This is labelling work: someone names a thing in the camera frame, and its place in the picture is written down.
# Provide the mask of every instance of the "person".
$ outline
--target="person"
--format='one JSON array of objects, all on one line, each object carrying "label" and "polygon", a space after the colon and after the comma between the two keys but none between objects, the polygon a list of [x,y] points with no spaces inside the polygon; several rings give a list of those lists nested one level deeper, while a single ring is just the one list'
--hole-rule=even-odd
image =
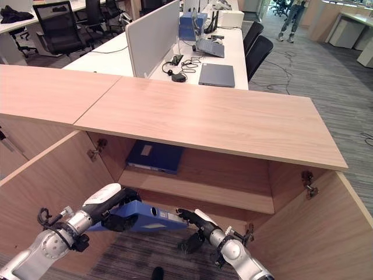
[{"label": "person", "polygon": [[294,0],[291,8],[290,13],[287,19],[285,20],[284,25],[281,28],[281,32],[279,33],[277,40],[282,42],[284,40],[284,32],[286,31],[287,27],[289,26],[290,22],[294,19],[293,26],[291,28],[291,33],[289,38],[286,40],[289,43],[294,42],[294,35],[298,29],[299,21],[302,18],[303,11],[306,7],[308,7],[309,0]]}]

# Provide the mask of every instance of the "keyboard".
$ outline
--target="keyboard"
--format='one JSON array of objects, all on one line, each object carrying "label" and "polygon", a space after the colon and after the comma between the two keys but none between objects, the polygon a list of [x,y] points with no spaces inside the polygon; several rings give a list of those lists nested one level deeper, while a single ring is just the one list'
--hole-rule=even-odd
[{"label": "keyboard", "polygon": [[213,51],[214,42],[207,40],[207,39],[199,39],[197,42],[197,49],[204,52],[211,53]]}]

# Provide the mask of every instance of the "black jacket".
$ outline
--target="black jacket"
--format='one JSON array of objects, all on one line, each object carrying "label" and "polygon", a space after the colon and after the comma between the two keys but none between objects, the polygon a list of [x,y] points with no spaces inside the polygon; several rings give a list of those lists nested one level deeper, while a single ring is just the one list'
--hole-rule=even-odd
[{"label": "black jacket", "polygon": [[5,6],[5,9],[1,9],[0,14],[2,15],[1,23],[21,22],[34,17],[31,13],[13,10],[8,5]]}]

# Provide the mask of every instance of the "shoe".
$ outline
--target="shoe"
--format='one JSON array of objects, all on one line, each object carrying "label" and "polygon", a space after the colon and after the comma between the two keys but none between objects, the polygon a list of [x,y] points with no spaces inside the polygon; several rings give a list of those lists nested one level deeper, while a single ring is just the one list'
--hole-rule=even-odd
[{"label": "shoe", "polygon": [[293,43],[294,42],[294,33],[290,33],[289,38],[286,41],[288,41],[289,43]]},{"label": "shoe", "polygon": [[277,40],[282,42],[284,40],[284,33],[280,32],[278,37],[277,37]]},{"label": "shoe", "polygon": [[152,280],[163,280],[164,270],[162,267],[156,267],[153,270]]}]

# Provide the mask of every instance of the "gray laptop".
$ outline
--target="gray laptop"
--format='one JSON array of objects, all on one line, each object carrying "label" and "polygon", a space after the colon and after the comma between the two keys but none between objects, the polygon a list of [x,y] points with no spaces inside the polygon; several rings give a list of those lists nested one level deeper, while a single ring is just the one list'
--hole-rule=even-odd
[{"label": "gray laptop", "polygon": [[194,30],[194,35],[196,36],[197,50],[202,51],[207,54],[215,55],[216,57],[224,58],[224,46],[223,45],[200,37],[202,32],[197,25],[196,10],[192,12],[192,26]]},{"label": "gray laptop", "polygon": [[207,63],[202,64],[198,84],[234,88],[233,66]]}]

